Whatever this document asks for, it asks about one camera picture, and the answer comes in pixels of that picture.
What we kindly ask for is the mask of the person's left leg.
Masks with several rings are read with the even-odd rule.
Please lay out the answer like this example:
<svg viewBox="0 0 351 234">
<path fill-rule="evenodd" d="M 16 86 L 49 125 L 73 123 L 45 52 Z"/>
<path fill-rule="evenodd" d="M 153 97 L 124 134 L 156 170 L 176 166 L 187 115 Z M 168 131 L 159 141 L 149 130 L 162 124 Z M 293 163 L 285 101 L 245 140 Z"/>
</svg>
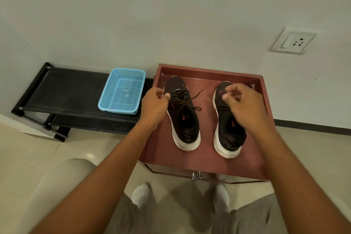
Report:
<svg viewBox="0 0 351 234">
<path fill-rule="evenodd" d="M 95 168 L 87 159 L 72 158 L 47 171 L 33 192 L 15 233 L 29 234 Z M 138 210 L 124 193 L 103 234 L 150 234 L 151 213 L 151 204 Z"/>
</svg>

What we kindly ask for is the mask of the red wooden drawer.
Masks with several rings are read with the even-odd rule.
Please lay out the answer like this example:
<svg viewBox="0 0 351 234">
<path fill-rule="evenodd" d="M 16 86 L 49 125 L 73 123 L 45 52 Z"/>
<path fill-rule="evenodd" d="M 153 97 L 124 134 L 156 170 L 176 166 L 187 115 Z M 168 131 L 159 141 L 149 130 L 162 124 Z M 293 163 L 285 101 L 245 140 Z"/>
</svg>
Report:
<svg viewBox="0 0 351 234">
<path fill-rule="evenodd" d="M 170 119 L 165 116 L 149 137 L 139 160 L 151 172 L 157 174 L 191 179 L 200 172 L 204 180 L 214 180 L 216 174 L 227 175 L 228 179 L 224 182 L 228 184 L 270 181 L 261 153 L 249 133 L 239 156 L 234 159 L 225 159 L 213 147 L 217 115 L 212 104 L 212 97 L 217 85 L 223 81 L 230 81 L 233 84 L 248 83 L 261 93 L 270 123 L 275 127 L 264 77 L 159 64 L 153 86 L 163 88 L 168 79 L 174 75 L 184 80 L 191 97 L 203 90 L 199 97 L 193 100 L 195 106 L 202 108 L 202 111 L 197 112 L 201 143 L 197 149 L 190 152 L 179 149 L 173 141 Z"/>
</svg>

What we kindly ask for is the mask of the person's leg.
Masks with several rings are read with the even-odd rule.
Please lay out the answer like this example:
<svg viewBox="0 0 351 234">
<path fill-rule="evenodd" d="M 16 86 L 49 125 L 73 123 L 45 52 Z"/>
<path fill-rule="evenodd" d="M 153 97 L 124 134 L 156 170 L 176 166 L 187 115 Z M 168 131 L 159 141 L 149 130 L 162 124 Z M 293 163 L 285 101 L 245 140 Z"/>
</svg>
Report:
<svg viewBox="0 0 351 234">
<path fill-rule="evenodd" d="M 217 215 L 212 234 L 289 234 L 275 194 Z"/>
<path fill-rule="evenodd" d="M 29 234 L 95 168 L 87 159 L 72 158 L 47 171 L 33 192 L 15 233 Z M 103 234 L 150 234 L 151 213 L 151 204 L 138 210 L 124 193 Z"/>
</svg>

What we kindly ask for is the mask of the person's right leg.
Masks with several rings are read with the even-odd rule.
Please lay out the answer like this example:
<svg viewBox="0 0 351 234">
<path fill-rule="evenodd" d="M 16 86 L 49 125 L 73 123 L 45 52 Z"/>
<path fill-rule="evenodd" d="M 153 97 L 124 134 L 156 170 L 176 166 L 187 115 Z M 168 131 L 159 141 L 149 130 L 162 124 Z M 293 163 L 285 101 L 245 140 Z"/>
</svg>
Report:
<svg viewBox="0 0 351 234">
<path fill-rule="evenodd" d="M 212 234 L 289 234 L 275 194 L 217 215 Z"/>
</svg>

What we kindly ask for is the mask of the black skirting strip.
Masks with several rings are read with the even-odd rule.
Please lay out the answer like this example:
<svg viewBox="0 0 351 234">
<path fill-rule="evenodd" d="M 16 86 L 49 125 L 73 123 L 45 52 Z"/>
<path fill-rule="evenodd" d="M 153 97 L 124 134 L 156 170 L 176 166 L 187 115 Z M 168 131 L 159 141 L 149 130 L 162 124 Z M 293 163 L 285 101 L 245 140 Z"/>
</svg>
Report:
<svg viewBox="0 0 351 234">
<path fill-rule="evenodd" d="M 274 123 L 275 123 L 275 126 L 278 126 L 278 127 L 286 127 L 286 128 L 292 128 L 292 129 L 351 136 L 351 129 L 347 129 L 347 128 L 310 124 L 310 123 L 303 123 L 303 122 L 296 122 L 296 121 L 286 121 L 286 120 L 279 120 L 279 119 L 274 119 Z"/>
</svg>

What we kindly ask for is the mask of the black sneaker with white sole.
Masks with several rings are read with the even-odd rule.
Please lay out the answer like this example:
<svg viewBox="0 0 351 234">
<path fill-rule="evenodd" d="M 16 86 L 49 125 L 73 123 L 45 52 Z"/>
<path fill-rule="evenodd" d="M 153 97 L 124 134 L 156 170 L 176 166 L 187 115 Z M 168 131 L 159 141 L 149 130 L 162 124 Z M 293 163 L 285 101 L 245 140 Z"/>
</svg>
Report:
<svg viewBox="0 0 351 234">
<path fill-rule="evenodd" d="M 171 121 L 172 137 L 176 146 L 186 152 L 197 149 L 201 143 L 197 111 L 193 99 L 203 90 L 191 96 L 186 83 L 179 76 L 172 76 L 164 86 L 164 93 L 170 94 L 167 114 Z"/>
<path fill-rule="evenodd" d="M 247 138 L 246 130 L 238 123 L 230 107 L 222 99 L 222 96 L 226 94 L 225 88 L 230 85 L 232 83 L 229 81 L 221 82 L 212 99 L 218 117 L 213 146 L 216 152 L 226 159 L 236 158 Z"/>
</svg>

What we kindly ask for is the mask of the person's left forearm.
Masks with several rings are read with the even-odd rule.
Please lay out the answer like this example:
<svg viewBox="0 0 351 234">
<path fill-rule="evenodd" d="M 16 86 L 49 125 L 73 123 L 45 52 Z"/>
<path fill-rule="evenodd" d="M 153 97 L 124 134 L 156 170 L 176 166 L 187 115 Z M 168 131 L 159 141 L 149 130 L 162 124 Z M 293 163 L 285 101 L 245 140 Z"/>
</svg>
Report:
<svg viewBox="0 0 351 234">
<path fill-rule="evenodd" d="M 29 234 L 102 234 L 157 125 L 151 120 L 139 120 L 112 152 Z"/>
</svg>

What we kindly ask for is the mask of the white sock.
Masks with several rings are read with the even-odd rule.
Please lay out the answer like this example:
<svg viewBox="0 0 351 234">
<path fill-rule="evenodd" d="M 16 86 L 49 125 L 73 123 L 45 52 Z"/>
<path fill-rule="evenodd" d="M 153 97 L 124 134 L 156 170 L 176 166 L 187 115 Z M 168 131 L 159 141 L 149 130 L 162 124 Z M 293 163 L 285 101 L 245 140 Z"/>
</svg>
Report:
<svg viewBox="0 0 351 234">
<path fill-rule="evenodd" d="M 215 215 L 223 215 L 229 213 L 230 198 L 226 187 L 218 184 L 213 192 L 213 205 Z"/>
<path fill-rule="evenodd" d="M 134 189 L 131 201 L 138 207 L 138 210 L 146 209 L 151 202 L 151 193 L 151 185 L 149 183 L 142 183 Z"/>
</svg>

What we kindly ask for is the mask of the black shoe rack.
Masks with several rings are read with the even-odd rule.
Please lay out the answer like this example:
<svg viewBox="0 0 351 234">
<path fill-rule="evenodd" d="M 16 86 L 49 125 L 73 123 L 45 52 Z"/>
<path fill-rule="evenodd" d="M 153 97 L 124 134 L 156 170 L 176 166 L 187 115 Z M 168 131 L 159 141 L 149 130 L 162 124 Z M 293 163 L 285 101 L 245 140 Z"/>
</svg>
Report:
<svg viewBox="0 0 351 234">
<path fill-rule="evenodd" d="M 140 118 L 101 111 L 98 101 L 107 73 L 54 67 L 45 63 L 11 113 L 53 131 L 65 142 L 71 128 L 126 135 Z"/>
</svg>

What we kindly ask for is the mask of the white wall socket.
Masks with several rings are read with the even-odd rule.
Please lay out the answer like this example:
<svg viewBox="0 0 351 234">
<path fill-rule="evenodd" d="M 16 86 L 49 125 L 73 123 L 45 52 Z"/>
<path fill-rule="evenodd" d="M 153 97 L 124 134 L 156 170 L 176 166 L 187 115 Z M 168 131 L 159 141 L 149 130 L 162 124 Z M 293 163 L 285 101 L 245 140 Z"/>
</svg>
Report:
<svg viewBox="0 0 351 234">
<path fill-rule="evenodd" d="M 303 55 L 306 47 L 322 31 L 308 28 L 284 27 L 269 49 L 272 53 Z"/>
</svg>

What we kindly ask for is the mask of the person's left hand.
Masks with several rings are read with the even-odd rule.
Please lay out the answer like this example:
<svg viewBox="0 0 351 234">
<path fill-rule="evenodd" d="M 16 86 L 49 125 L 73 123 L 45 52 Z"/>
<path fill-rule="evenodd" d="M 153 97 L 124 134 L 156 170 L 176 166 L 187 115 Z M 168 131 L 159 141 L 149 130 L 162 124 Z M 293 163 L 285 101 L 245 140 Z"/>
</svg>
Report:
<svg viewBox="0 0 351 234">
<path fill-rule="evenodd" d="M 149 89 L 141 102 L 140 122 L 150 131 L 154 131 L 167 113 L 169 103 L 160 100 L 163 89 L 152 87 Z"/>
</svg>

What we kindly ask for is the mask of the blue plastic basket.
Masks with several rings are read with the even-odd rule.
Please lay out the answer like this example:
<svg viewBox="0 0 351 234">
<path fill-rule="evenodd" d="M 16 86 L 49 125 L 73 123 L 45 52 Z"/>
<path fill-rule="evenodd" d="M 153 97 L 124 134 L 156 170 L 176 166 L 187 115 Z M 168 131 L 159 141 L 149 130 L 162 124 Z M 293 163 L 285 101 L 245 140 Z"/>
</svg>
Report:
<svg viewBox="0 0 351 234">
<path fill-rule="evenodd" d="M 113 69 L 100 96 L 98 108 L 106 112 L 135 115 L 145 80 L 146 72 L 143 70 Z"/>
</svg>

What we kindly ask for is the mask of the person's right hand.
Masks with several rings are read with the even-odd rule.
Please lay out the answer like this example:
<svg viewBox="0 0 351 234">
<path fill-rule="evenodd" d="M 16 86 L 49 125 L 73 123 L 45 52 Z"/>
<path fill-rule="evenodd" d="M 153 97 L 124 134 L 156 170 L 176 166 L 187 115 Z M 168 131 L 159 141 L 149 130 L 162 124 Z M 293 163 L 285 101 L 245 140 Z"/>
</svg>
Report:
<svg viewBox="0 0 351 234">
<path fill-rule="evenodd" d="M 235 107 L 230 107 L 231 112 L 253 137 L 261 137 L 274 131 L 260 93 L 244 84 L 232 84 L 225 90 L 226 94 L 235 99 Z"/>
</svg>

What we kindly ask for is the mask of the person's right forearm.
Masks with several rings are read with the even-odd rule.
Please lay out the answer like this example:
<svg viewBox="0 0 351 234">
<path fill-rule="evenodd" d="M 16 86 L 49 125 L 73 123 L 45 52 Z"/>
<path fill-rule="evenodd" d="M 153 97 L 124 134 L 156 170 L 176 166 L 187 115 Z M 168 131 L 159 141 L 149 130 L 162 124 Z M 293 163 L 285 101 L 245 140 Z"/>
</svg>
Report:
<svg viewBox="0 0 351 234">
<path fill-rule="evenodd" d="M 271 179 L 289 234 L 351 234 L 351 222 L 329 199 L 271 126 L 250 130 Z"/>
</svg>

